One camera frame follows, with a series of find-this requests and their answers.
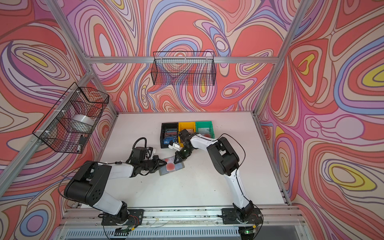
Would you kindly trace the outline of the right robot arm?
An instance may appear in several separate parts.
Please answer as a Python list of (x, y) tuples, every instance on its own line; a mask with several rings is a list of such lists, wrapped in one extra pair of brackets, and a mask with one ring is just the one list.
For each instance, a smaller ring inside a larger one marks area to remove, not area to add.
[(175, 163), (185, 161), (194, 150), (206, 151), (216, 171), (225, 177), (230, 187), (237, 219), (244, 222), (250, 217), (255, 205), (246, 194), (240, 177), (240, 158), (230, 142), (225, 137), (212, 139), (199, 133), (190, 133), (187, 130), (182, 130), (179, 138), (182, 145), (173, 141), (168, 145), (168, 148), (176, 150)]

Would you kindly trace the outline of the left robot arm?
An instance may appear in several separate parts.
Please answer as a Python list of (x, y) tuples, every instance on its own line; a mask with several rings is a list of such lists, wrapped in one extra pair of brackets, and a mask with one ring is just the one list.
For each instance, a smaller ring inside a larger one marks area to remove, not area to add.
[(168, 163), (155, 155), (155, 152), (152, 147), (137, 147), (125, 162), (105, 164), (87, 161), (66, 185), (64, 197), (103, 212), (103, 224), (127, 225), (131, 216), (128, 205), (108, 193), (107, 183), (113, 179), (153, 174), (166, 166)]

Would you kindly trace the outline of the white card red dot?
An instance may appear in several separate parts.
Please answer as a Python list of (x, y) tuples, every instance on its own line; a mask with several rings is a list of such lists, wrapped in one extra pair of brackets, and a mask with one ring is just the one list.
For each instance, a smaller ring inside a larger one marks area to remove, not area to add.
[(164, 159), (164, 161), (167, 162), (166, 172), (173, 172), (173, 171), (177, 171), (177, 170), (182, 168), (182, 164), (181, 163), (175, 164), (174, 160), (175, 160), (174, 157)]

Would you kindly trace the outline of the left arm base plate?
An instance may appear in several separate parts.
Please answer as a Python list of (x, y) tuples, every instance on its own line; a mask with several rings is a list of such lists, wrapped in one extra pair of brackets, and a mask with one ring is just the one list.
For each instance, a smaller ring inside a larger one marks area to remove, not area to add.
[(144, 209), (128, 209), (127, 213), (111, 215), (101, 213), (98, 217), (102, 220), (103, 226), (128, 226), (137, 227), (143, 222)]

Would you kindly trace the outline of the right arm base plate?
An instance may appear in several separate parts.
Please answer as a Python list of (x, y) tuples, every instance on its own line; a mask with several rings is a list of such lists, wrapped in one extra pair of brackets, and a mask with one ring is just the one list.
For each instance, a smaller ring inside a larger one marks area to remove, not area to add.
[(257, 208), (248, 211), (235, 208), (223, 208), (218, 217), (223, 220), (225, 225), (252, 224), (258, 226), (264, 222), (264, 217)]

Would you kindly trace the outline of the grey card holder wallet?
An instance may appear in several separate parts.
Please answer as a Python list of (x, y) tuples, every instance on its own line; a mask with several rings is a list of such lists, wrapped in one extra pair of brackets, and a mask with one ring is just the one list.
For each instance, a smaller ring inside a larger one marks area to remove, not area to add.
[(167, 164), (159, 169), (159, 175), (164, 176), (166, 174), (179, 171), (185, 167), (184, 163), (175, 163), (175, 156), (163, 159)]

